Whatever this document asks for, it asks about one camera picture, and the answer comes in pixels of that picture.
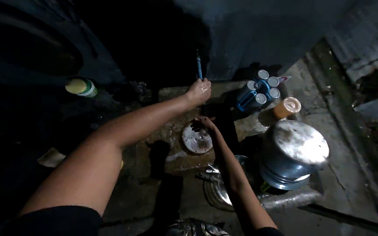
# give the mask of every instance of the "black sleeve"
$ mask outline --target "black sleeve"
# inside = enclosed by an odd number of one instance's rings
[[[94,209],[84,206],[56,206],[13,219],[2,229],[0,235],[96,236],[101,223],[102,218]]]
[[[255,236],[284,236],[279,230],[272,227],[265,227],[256,230]]]

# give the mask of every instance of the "person's right arm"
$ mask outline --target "person's right arm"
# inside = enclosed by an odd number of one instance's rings
[[[199,121],[208,128],[224,185],[245,234],[249,235],[248,232],[264,227],[277,229],[257,199],[242,166],[228,148],[221,132],[208,117],[201,117]]]

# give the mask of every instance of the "forearm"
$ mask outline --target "forearm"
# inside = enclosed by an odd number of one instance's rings
[[[243,168],[228,148],[221,132],[214,127],[210,130],[210,134],[224,185],[245,233],[263,227],[277,228],[261,206],[244,174]]]
[[[101,126],[89,140],[103,139],[119,148],[143,140],[170,119],[195,108],[188,96],[182,95],[120,116]]]

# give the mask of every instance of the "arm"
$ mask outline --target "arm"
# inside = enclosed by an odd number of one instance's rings
[[[261,206],[239,161],[228,148],[221,132],[208,117],[201,117],[200,122],[209,130],[224,185],[244,233],[249,235],[248,232],[263,227],[277,228]]]
[[[202,105],[211,82],[198,79],[185,95],[120,116],[101,126],[40,185],[20,214],[65,205],[90,207],[103,215],[119,176],[122,150],[171,118]]]

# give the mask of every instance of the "person's left hand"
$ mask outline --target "person's left hand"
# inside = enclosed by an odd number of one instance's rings
[[[186,92],[186,96],[192,105],[203,105],[211,97],[211,82],[207,78],[197,79]]]

